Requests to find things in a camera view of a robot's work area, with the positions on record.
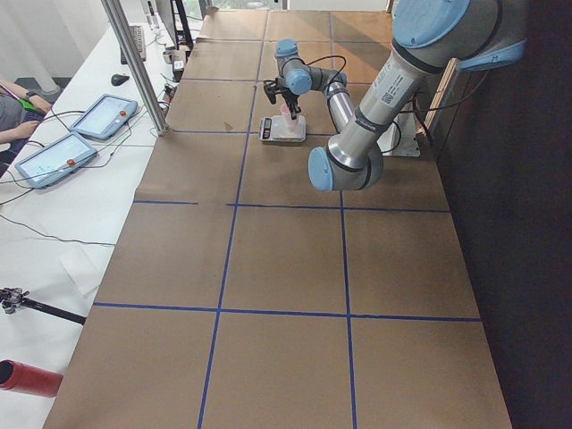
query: wrist watch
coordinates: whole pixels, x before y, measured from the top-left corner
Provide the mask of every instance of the wrist watch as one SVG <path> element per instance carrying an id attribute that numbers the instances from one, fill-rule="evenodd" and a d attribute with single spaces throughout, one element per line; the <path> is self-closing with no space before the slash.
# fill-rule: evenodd
<path id="1" fill-rule="evenodd" d="M 34 96 L 36 96 L 37 94 L 38 94 L 38 93 L 37 93 L 36 91 L 28 91 L 28 92 L 26 93 L 25 100 L 26 100 L 26 101 L 29 101 L 29 98 L 30 98 L 30 97 L 34 97 Z"/>

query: pink object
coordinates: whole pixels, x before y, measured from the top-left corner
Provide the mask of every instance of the pink object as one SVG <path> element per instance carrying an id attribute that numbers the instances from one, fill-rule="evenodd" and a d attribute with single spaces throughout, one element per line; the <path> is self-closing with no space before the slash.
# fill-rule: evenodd
<path id="1" fill-rule="evenodd" d="M 280 112 L 282 113 L 282 118 L 284 118 L 284 123 L 290 131 L 294 131 L 296 127 L 298 127 L 298 118 L 292 120 L 292 116 L 290 115 L 290 109 L 286 106 L 285 103 L 282 103 L 280 106 Z"/>
<path id="2" fill-rule="evenodd" d="M 0 389 L 53 398 L 63 375 L 13 360 L 0 362 Z"/>

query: gray shirt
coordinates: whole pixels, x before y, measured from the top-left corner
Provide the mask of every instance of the gray shirt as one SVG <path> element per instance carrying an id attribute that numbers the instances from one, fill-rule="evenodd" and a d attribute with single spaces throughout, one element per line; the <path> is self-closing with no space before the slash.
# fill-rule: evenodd
<path id="1" fill-rule="evenodd" d="M 26 111 L 12 97 L 0 94 L 0 131 L 16 128 L 24 120 Z"/>

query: black computer mouse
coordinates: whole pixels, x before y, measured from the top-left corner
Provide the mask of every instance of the black computer mouse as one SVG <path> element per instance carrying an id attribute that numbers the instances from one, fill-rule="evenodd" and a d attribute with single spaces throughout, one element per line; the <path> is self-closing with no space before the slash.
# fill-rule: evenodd
<path id="1" fill-rule="evenodd" d="M 129 76 L 125 75 L 125 74 L 114 74 L 111 77 L 111 84 L 114 87 L 119 87 L 121 84 L 123 84 L 124 82 L 126 82 L 127 80 L 129 80 Z"/>

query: white table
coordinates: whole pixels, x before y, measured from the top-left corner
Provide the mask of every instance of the white table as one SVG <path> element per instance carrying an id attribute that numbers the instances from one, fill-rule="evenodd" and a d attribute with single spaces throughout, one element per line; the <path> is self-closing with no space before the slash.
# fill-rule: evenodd
<path id="1" fill-rule="evenodd" d="M 151 33 L 148 25 L 144 28 L 147 43 L 145 65 L 153 88 L 159 94 L 166 82 L 162 74 L 171 78 L 172 70 L 163 60 L 164 47 L 153 42 L 155 34 Z M 158 41 L 171 44 L 166 31 Z M 54 111 L 86 110 L 104 93 L 137 100 L 144 108 L 133 79 L 120 87 L 110 83 L 114 73 L 130 75 L 129 67 L 121 65 L 119 58 L 117 40 L 109 29 L 60 95 Z M 71 125 L 77 117 L 68 116 L 63 120 Z M 52 188 L 31 191 L 1 207 L 0 214 L 63 239 L 115 243 L 156 141 L 154 125 L 148 114 L 143 113 L 138 122 L 136 118 L 130 123 L 132 135 L 106 167 L 81 169 Z M 53 119 L 43 122 L 31 138 L 48 144 L 65 133 L 67 130 L 62 124 Z M 94 143 L 96 148 L 103 145 Z M 115 148 L 102 151 L 90 165 L 106 162 Z M 27 145 L 15 162 L 36 150 L 37 147 Z M 10 171 L 16 178 L 21 177 L 13 165 Z M 7 172 L 0 181 L 10 179 Z M 0 201 L 15 197 L 24 190 L 13 183 L 2 184 Z M 112 246 L 43 239 L 4 219 L 0 219 L 0 231 L 0 287 L 23 288 L 30 291 L 31 299 L 80 315 L 88 314 L 97 289 L 82 295 L 60 259 L 79 252 L 92 263 L 101 281 L 114 250 Z M 13 315 L 0 314 L 0 330 L 3 333 L 0 360 L 11 359 L 64 373 L 80 336 L 81 325 L 23 308 Z M 44 424 L 53 402 L 53 399 L 0 391 L 0 428 L 38 429 Z"/>

